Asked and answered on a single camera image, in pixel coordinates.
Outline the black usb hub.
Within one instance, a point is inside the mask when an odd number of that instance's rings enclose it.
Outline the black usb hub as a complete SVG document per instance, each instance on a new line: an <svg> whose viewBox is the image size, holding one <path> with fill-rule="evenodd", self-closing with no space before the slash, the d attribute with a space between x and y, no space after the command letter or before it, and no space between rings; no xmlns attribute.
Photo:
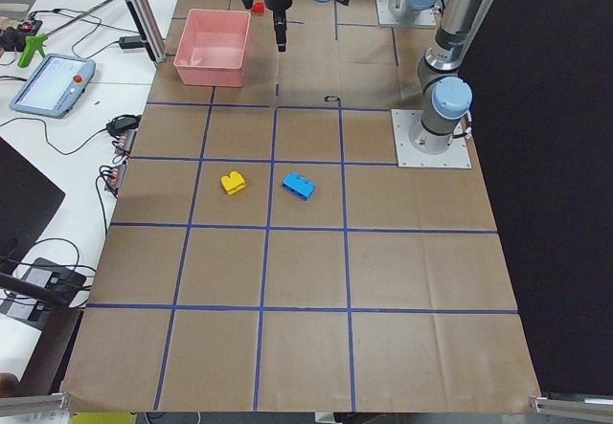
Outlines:
<svg viewBox="0 0 613 424"><path fill-rule="evenodd" d="M141 115L123 114L108 122L105 126L105 130L111 137L118 137L128 130L137 129L141 119Z"/></svg>

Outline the red toy block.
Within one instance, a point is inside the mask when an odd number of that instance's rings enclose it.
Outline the red toy block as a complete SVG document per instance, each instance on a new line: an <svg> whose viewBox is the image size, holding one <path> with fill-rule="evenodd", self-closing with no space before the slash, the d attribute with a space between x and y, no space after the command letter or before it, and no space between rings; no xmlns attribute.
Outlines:
<svg viewBox="0 0 613 424"><path fill-rule="evenodd" d="M263 2L255 2L252 6L251 11L253 13L258 13L258 14L264 14L265 12L265 5Z"/></svg>

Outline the blue toy block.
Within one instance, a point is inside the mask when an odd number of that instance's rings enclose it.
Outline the blue toy block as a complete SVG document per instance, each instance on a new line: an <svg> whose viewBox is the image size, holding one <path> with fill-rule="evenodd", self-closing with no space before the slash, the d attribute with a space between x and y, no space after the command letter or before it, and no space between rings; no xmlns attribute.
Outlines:
<svg viewBox="0 0 613 424"><path fill-rule="evenodd" d="M282 188L299 199L307 201L315 192L316 184L298 172L290 172L282 180Z"/></svg>

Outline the pink plastic box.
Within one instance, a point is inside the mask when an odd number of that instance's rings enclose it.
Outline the pink plastic box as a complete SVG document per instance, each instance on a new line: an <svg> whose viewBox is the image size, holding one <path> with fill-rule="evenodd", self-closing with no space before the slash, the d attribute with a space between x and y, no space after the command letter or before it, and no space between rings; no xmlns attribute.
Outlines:
<svg viewBox="0 0 613 424"><path fill-rule="evenodd" d="M250 23L247 11L191 9L173 61L183 83L242 87Z"/></svg>

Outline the blue teach pendant tablet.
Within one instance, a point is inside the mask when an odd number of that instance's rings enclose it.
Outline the blue teach pendant tablet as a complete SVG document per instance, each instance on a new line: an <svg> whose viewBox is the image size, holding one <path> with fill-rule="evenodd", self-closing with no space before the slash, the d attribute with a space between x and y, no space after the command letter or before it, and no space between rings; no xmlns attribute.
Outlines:
<svg viewBox="0 0 613 424"><path fill-rule="evenodd" d="M22 113L62 118L76 104L96 72L92 59L49 54L10 102Z"/></svg>

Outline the aluminium frame post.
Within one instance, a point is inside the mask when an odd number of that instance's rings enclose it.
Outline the aluminium frame post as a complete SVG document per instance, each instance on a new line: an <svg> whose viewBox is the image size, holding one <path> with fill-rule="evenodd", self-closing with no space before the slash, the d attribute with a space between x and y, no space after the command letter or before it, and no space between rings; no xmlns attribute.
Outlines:
<svg viewBox="0 0 613 424"><path fill-rule="evenodd" d="M167 60L168 54L163 36L155 20L148 0L125 0L137 31L151 61L155 64Z"/></svg>

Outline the black power adapter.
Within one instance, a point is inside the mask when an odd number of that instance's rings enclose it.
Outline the black power adapter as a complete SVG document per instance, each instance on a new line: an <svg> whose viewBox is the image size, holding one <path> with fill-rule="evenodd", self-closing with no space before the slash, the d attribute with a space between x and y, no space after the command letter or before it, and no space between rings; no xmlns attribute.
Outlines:
<svg viewBox="0 0 613 424"><path fill-rule="evenodd" d="M122 36L118 40L118 45L123 50L133 50L144 48L145 42L138 35Z"/></svg>

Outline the brown paper table cover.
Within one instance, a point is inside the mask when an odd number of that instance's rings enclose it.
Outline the brown paper table cover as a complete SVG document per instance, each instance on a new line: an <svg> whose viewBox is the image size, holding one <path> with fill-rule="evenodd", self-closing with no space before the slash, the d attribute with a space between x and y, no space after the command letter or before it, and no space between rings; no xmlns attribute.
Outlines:
<svg viewBox="0 0 613 424"><path fill-rule="evenodd" d="M251 20L240 88L157 69L63 389L79 412L522 413L539 387L473 142L397 165L429 31ZM228 195L220 178L240 172ZM303 201L282 188L298 172Z"/></svg>

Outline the yellow toy block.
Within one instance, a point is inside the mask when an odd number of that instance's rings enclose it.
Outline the yellow toy block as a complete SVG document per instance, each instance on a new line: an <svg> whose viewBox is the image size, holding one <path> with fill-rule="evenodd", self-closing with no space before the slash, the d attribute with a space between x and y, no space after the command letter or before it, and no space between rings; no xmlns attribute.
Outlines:
<svg viewBox="0 0 613 424"><path fill-rule="evenodd" d="M228 195L233 195L246 188L246 181L243 175L232 170L228 174L224 174L220 178L220 184Z"/></svg>

